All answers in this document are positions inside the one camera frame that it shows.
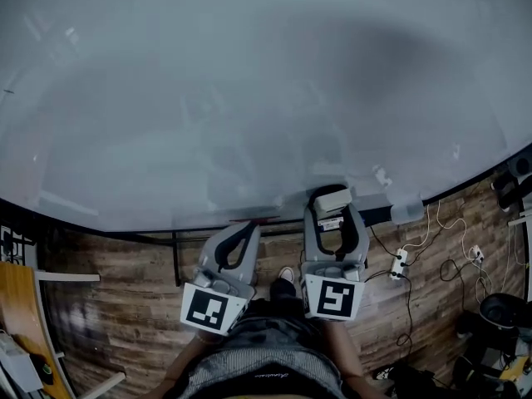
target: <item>wooden floor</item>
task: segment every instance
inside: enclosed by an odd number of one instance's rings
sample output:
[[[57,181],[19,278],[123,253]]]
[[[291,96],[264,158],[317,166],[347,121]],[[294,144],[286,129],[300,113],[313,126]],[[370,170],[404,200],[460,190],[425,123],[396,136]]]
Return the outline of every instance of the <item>wooden floor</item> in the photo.
[[[430,206],[429,244],[440,226],[436,223],[437,203]],[[451,224],[457,217],[467,223],[465,251],[478,244],[485,256],[482,266],[493,282],[493,292],[502,288],[507,261],[509,270],[505,292],[524,294],[525,267],[515,262],[513,236],[508,257],[507,221],[517,217],[517,209],[503,213],[496,204],[490,181],[473,185],[441,201],[440,219]],[[405,243],[419,244],[426,233],[426,219],[396,227],[391,223],[374,227],[377,237],[394,252]],[[460,278],[444,283],[439,278],[441,264],[454,259],[466,263],[461,250],[464,225],[442,230],[432,246],[405,274],[411,280],[413,349],[411,363],[449,381],[456,357],[464,349],[453,326],[461,312]],[[392,257],[372,236],[366,275],[388,270]],[[90,285],[49,283],[47,300],[52,326],[65,353],[64,363],[78,394],[87,391],[115,371],[124,371],[126,380],[107,393],[108,397],[136,397],[151,389],[163,377],[183,346],[193,337],[180,324],[181,290],[175,286],[172,249],[133,244],[84,234],[69,234],[77,251],[64,249],[46,257],[46,269],[72,273],[99,273],[101,282]],[[522,231],[517,229],[516,256],[524,259]],[[196,264],[201,241],[180,246],[180,271],[188,279]],[[275,279],[284,265],[296,267],[303,236],[291,234],[261,240],[258,262],[259,295]],[[408,261],[416,249],[408,248]],[[450,277],[452,268],[444,270]],[[475,281],[479,270],[469,265],[462,271],[465,281],[465,308],[476,310]],[[349,332],[358,345],[362,363],[370,372],[407,353],[408,342],[398,347],[399,335],[407,333],[408,282],[392,281],[384,275],[367,283],[356,322]]]

